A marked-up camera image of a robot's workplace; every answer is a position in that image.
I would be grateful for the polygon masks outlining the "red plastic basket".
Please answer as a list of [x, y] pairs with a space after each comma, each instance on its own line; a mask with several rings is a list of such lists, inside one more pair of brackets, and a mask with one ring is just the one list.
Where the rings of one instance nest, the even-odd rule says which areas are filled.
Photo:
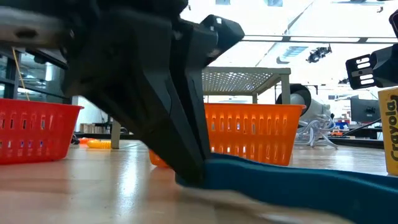
[[81, 109], [0, 98], [0, 165], [63, 159]]

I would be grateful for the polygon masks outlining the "yellow coil keychain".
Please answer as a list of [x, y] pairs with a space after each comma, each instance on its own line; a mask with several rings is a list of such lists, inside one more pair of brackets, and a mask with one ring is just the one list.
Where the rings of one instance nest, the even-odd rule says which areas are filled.
[[94, 140], [90, 140], [86, 143], [86, 145], [89, 148], [93, 148], [93, 149], [111, 149], [111, 141], [105, 141], [105, 140], [98, 140], [98, 139], [94, 139]]

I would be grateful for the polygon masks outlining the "green perforated metal shelf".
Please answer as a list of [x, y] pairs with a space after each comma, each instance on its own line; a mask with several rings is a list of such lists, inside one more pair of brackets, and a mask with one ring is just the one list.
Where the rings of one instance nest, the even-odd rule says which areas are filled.
[[266, 67], [206, 67], [202, 71], [205, 96], [251, 96], [257, 97], [280, 83], [282, 102], [290, 104], [290, 68]]

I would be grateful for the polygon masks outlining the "blue rubber band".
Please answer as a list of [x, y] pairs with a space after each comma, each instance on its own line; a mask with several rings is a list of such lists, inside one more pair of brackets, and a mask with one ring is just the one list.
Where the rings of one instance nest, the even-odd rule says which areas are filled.
[[338, 215], [357, 224], [398, 224], [398, 177], [275, 166], [213, 153], [172, 167], [182, 186], [230, 190], [254, 200]]

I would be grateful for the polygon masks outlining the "orange plastic basket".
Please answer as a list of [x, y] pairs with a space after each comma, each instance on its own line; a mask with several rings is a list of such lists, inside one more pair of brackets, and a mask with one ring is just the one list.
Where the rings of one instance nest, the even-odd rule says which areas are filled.
[[210, 152], [286, 166], [304, 105], [195, 103], [190, 121], [203, 146], [199, 160]]

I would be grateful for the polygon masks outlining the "yellow crayon box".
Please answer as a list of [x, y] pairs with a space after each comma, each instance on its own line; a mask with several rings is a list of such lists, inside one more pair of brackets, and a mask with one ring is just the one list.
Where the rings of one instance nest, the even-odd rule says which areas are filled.
[[398, 87], [378, 92], [382, 134], [389, 175], [398, 176]]

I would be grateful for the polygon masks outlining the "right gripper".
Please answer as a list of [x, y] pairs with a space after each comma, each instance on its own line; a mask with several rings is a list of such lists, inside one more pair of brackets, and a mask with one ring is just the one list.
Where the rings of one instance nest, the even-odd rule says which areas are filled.
[[398, 86], [398, 44], [349, 59], [345, 65], [354, 90]]

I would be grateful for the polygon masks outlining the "white desk lamp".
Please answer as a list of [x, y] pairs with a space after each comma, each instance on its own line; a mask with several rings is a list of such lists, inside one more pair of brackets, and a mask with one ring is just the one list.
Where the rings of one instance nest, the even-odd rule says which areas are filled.
[[327, 119], [331, 115], [330, 105], [319, 99], [318, 95], [311, 94], [302, 84], [290, 84], [290, 104], [305, 106], [300, 116], [301, 121], [309, 122], [316, 117]]

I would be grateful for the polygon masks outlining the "computer monitor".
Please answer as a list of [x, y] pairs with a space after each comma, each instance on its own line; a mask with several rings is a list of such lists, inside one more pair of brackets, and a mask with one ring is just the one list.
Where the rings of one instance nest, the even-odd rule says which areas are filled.
[[381, 118], [378, 100], [351, 98], [350, 104], [352, 121], [368, 123]]

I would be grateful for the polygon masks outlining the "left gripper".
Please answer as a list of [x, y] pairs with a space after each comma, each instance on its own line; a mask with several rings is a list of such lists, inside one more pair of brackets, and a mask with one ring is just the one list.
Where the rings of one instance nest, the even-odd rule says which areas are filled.
[[[100, 17], [124, 6], [137, 12]], [[64, 94], [86, 97], [183, 180], [200, 184], [205, 159], [189, 94], [175, 84], [170, 62], [170, 21], [179, 21], [187, 6], [188, 0], [0, 0], [0, 47], [28, 48], [40, 63], [67, 68], [73, 55], [67, 42], [95, 24], [68, 60]]]

